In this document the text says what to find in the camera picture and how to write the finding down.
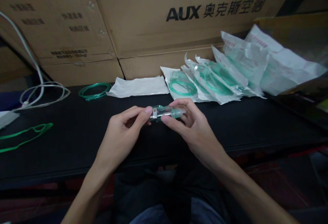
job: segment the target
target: plastic packaging bag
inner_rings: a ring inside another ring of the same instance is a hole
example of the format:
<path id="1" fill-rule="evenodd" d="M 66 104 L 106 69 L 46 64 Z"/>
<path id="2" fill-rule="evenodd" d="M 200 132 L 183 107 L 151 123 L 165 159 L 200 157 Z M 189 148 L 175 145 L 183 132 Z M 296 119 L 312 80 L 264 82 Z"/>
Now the plastic packaging bag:
<path id="1" fill-rule="evenodd" d="M 214 77 L 220 79 L 221 82 L 224 81 L 224 83 L 227 84 L 229 89 L 232 90 L 236 95 L 247 96 L 247 97 L 252 97 L 252 96 L 262 97 L 261 94 L 257 94 L 255 91 L 251 90 L 248 86 L 244 88 L 241 84 L 239 84 L 235 80 L 235 78 L 227 71 L 227 69 L 223 67 L 223 64 L 220 65 L 219 63 L 213 62 L 211 60 L 202 59 L 199 56 L 196 56 L 195 58 L 198 63 L 208 66 L 213 72 Z M 248 83 L 247 79 L 242 74 L 240 75 L 244 78 L 243 79 L 244 83 Z"/>
<path id="2" fill-rule="evenodd" d="M 260 81 L 268 65 L 268 51 L 221 31 L 223 51 L 228 60 L 249 80 L 249 87 L 262 94 Z"/>
<path id="3" fill-rule="evenodd" d="M 269 63 L 260 86 L 271 95 L 276 96 L 301 83 L 317 78 L 327 71 L 324 66 L 306 61 L 291 50 L 284 48 L 256 25 L 253 25 L 246 41 L 269 51 Z"/>
<path id="4" fill-rule="evenodd" d="M 233 93 L 235 93 L 238 96 L 243 94 L 239 90 L 239 86 L 234 85 L 234 84 L 230 85 L 230 84 L 232 84 L 233 79 L 231 78 L 231 76 L 227 75 L 228 73 L 226 71 L 224 72 L 224 74 L 226 74 L 225 78 L 229 82 L 229 84 L 227 83 L 227 81 L 224 80 L 224 77 L 222 77 L 222 75 L 220 74 L 220 70 L 222 70 L 222 69 L 220 68 L 220 66 L 217 63 L 215 63 L 211 60 L 200 58 L 197 55 L 195 55 L 195 59 L 199 64 L 209 67 L 213 78 L 217 79 L 220 83 L 224 84 L 227 88 L 229 88 L 230 91 L 232 91 Z"/>
<path id="5" fill-rule="evenodd" d="M 186 65 L 194 74 L 196 80 L 215 98 L 219 104 L 225 104 L 230 101 L 239 101 L 240 97 L 234 94 L 228 87 L 218 81 L 207 66 L 197 64 L 187 59 L 185 55 Z"/>
<path id="6" fill-rule="evenodd" d="M 168 93 L 170 92 L 165 84 L 163 76 L 134 80 L 123 80 L 116 78 L 113 87 L 109 90 L 109 92 L 106 92 L 108 96 L 119 98 Z"/>
<path id="7" fill-rule="evenodd" d="M 182 71 L 186 74 L 188 79 L 196 86 L 198 92 L 198 98 L 202 102 L 215 101 L 215 98 L 196 80 L 192 71 L 185 65 L 181 66 Z"/>
<path id="8" fill-rule="evenodd" d="M 193 102 L 204 102 L 198 98 L 198 90 L 180 69 L 161 67 L 172 98 L 191 98 Z"/>

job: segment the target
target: white cord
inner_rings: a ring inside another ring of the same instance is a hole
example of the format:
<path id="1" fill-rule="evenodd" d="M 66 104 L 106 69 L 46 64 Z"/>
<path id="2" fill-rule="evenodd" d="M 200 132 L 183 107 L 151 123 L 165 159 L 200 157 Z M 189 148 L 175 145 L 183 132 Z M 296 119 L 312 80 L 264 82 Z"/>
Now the white cord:
<path id="1" fill-rule="evenodd" d="M 37 85 L 37 86 L 31 87 L 31 88 L 25 90 L 25 91 L 21 94 L 19 101 L 20 101 L 20 103 L 22 104 L 22 107 L 21 107 L 21 108 L 17 108 L 17 109 L 13 109 L 13 111 L 16 111 L 16 110 L 23 110 L 23 109 L 29 109 L 29 108 L 44 107 L 44 106 L 48 106 L 48 105 L 50 105 L 50 104 L 53 104 L 53 103 L 56 103 L 56 102 L 59 102 L 59 101 L 65 99 L 65 98 L 71 93 L 71 91 L 68 90 L 67 88 L 65 88 L 62 84 L 60 84 L 60 83 L 58 83 L 58 82 L 52 82 L 52 81 L 50 81 L 50 82 L 43 82 L 43 77 L 42 77 L 42 74 L 41 74 L 41 71 L 40 71 L 39 65 L 38 65 L 38 63 L 36 62 L 36 60 L 34 59 L 32 53 L 31 53 L 31 51 L 30 51 L 30 49 L 29 49 L 29 47 L 28 47 L 28 45 L 27 45 L 27 43 L 26 43 L 26 41 L 25 41 L 23 35 L 22 35 L 21 32 L 19 31 L 18 27 L 15 25 L 15 23 L 14 23 L 9 17 L 7 17 L 7 16 L 6 16 L 4 13 L 2 13 L 1 11 L 0 11 L 0 15 L 2 15 L 2 16 L 3 16 L 3 17 L 4 17 L 4 18 L 5 18 L 5 19 L 6 19 L 6 20 L 7 20 L 7 21 L 13 26 L 13 28 L 14 28 L 15 31 L 17 32 L 17 34 L 18 34 L 20 40 L 21 40 L 22 43 L 23 43 L 23 46 L 24 46 L 24 48 L 25 48 L 25 50 L 26 50 L 28 56 L 32 59 L 34 65 L 35 65 L 35 67 L 36 67 L 36 69 L 37 69 L 37 72 L 38 72 L 38 75 L 39 75 L 39 79 L 40 79 L 40 85 Z M 35 91 L 36 91 L 39 87 L 41 88 L 41 91 L 40 91 L 39 96 L 38 96 L 33 102 L 30 103 L 30 102 L 29 102 L 30 98 L 33 96 L 33 94 L 35 93 Z M 45 88 L 45 87 L 57 87 L 57 88 L 62 88 L 63 93 L 62 93 L 61 97 L 58 98 L 58 99 L 55 100 L 55 101 L 52 101 L 52 102 L 49 102 L 49 103 L 44 103 L 44 104 L 39 104 L 39 105 L 32 106 L 33 104 L 35 104 L 37 101 L 39 101 L 39 100 L 42 98 L 43 93 L 44 93 L 44 88 Z M 33 90 L 33 91 L 32 91 L 31 94 L 28 96 L 27 100 L 26 100 L 26 101 L 23 101 L 23 98 L 24 98 L 25 93 L 28 92 L 29 90 Z"/>

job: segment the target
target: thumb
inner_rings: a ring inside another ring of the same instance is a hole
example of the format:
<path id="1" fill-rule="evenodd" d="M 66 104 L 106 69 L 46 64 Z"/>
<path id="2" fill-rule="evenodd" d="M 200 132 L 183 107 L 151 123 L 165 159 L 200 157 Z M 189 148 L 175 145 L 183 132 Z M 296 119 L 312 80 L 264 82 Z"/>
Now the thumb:
<path id="1" fill-rule="evenodd" d="M 173 131 L 176 131 L 180 135 L 185 135 L 187 128 L 182 122 L 170 117 L 170 116 L 162 116 L 161 121 L 167 125 L 169 128 L 171 128 Z"/>
<path id="2" fill-rule="evenodd" d="M 148 106 L 144 111 L 138 114 L 136 121 L 131 126 L 132 129 L 140 130 L 142 126 L 148 121 L 150 115 L 153 113 L 153 108 Z"/>

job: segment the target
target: sealed medical package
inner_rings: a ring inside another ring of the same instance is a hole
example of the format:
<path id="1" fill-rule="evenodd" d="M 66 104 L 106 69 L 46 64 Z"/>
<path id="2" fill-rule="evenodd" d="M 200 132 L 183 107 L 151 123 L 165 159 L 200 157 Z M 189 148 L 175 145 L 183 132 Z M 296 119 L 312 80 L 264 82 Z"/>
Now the sealed medical package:
<path id="1" fill-rule="evenodd" d="M 203 102 L 215 101 L 215 98 L 196 80 L 192 71 L 185 65 L 181 66 L 182 71 L 188 77 L 188 79 L 196 86 L 198 98 Z"/>
<path id="2" fill-rule="evenodd" d="M 194 74 L 196 80 L 211 94 L 219 104 L 225 104 L 230 101 L 239 101 L 240 96 L 233 93 L 228 87 L 220 82 L 208 66 L 201 65 L 187 59 L 185 63 Z"/>
<path id="3" fill-rule="evenodd" d="M 248 79 L 248 87 L 261 96 L 260 81 L 268 65 L 268 51 L 223 31 L 221 36 L 225 56 Z"/>
<path id="4" fill-rule="evenodd" d="M 191 98 L 194 103 L 206 102 L 198 96 L 198 89 L 180 69 L 161 67 L 172 98 Z"/>
<path id="5" fill-rule="evenodd" d="M 216 62 L 205 59 L 202 60 L 205 61 L 204 63 L 207 64 L 216 75 L 220 76 L 231 88 L 240 91 L 243 96 L 263 97 L 262 92 L 253 91 L 248 86 L 248 80 L 245 76 L 240 73 L 233 64 L 231 64 L 223 53 L 213 46 L 212 50 Z"/>
<path id="6" fill-rule="evenodd" d="M 246 39 L 269 52 L 268 66 L 260 82 L 261 88 L 271 95 L 278 95 L 290 88 L 324 74 L 327 69 L 316 62 L 306 61 L 263 33 L 253 25 Z"/>

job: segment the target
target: right hand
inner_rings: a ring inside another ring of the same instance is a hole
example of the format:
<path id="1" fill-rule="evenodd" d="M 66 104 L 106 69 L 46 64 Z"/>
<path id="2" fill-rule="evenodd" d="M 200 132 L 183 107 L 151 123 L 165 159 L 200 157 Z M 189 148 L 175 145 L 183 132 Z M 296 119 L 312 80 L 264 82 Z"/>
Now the right hand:
<path id="1" fill-rule="evenodd" d="M 176 99 L 169 106 L 186 110 L 181 117 L 185 124 L 170 116 L 162 116 L 162 122 L 182 136 L 192 153 L 205 167 L 220 170 L 218 167 L 223 166 L 230 158 L 215 137 L 205 115 L 189 98 Z"/>

